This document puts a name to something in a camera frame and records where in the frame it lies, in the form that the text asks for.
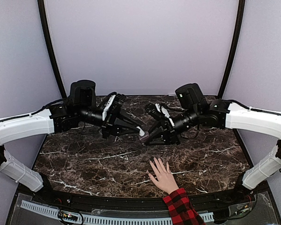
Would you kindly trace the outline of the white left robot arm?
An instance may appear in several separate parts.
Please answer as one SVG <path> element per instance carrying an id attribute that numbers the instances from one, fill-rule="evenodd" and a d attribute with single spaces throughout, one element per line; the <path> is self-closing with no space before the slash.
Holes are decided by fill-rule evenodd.
<path id="1" fill-rule="evenodd" d="M 14 158 L 4 147 L 6 143 L 36 135 L 66 132 L 80 122 L 97 126 L 104 139 L 127 134 L 145 135 L 140 122 L 122 109 L 125 95 L 112 92 L 96 105 L 96 84 L 79 80 L 71 84 L 67 98 L 55 100 L 40 110 L 0 118 L 0 173 L 30 189 L 46 204 L 53 204 L 57 195 L 45 182 L 45 176 L 35 172 Z"/>

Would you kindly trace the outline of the purple nail polish bottle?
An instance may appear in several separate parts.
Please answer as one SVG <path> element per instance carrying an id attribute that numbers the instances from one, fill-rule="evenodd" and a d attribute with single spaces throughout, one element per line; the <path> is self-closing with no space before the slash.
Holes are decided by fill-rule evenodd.
<path id="1" fill-rule="evenodd" d="M 145 132 L 143 136 L 139 136 L 139 140 L 141 143 L 146 143 L 146 141 L 150 138 L 149 132 Z"/>

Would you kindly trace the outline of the person's bare hand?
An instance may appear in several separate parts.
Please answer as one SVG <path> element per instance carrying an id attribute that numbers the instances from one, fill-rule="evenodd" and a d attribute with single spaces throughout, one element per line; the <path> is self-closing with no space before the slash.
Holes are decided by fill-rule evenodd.
<path id="1" fill-rule="evenodd" d="M 150 161 L 149 164 L 154 174 L 148 172 L 148 176 L 157 188 L 167 194 L 179 189 L 168 163 L 164 166 L 160 158 L 154 158 L 154 161 Z"/>

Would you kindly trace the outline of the red plaid sleeve forearm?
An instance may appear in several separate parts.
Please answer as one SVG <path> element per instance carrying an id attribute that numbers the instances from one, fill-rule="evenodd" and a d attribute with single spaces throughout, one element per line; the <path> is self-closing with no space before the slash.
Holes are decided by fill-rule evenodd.
<path id="1" fill-rule="evenodd" d="M 179 188 L 163 198 L 174 225 L 205 225 L 193 208 L 184 188 Z"/>

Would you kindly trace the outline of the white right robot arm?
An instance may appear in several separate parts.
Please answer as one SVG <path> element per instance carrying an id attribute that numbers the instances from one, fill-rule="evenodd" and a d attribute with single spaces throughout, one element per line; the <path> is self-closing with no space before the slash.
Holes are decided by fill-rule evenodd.
<path id="1" fill-rule="evenodd" d="M 240 203 L 248 191 L 281 170 L 281 112 L 245 106 L 235 100 L 216 99 L 208 103 L 196 83 L 181 86 L 175 91 L 184 109 L 179 115 L 170 116 L 169 108 L 162 104 L 148 104 L 146 112 L 156 122 L 141 137 L 146 145 L 179 144 L 179 135 L 192 127 L 242 129 L 278 138 L 272 151 L 260 162 L 240 175 L 230 192 L 230 200 Z"/>

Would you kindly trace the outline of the white nail polish brush cap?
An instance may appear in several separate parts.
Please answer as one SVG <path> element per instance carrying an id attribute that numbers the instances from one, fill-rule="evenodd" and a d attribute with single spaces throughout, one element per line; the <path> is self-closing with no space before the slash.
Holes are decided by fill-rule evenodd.
<path id="1" fill-rule="evenodd" d="M 137 126 L 137 128 L 139 129 L 139 136 L 144 136 L 145 135 L 145 131 L 141 127 L 139 127 L 139 126 Z"/>

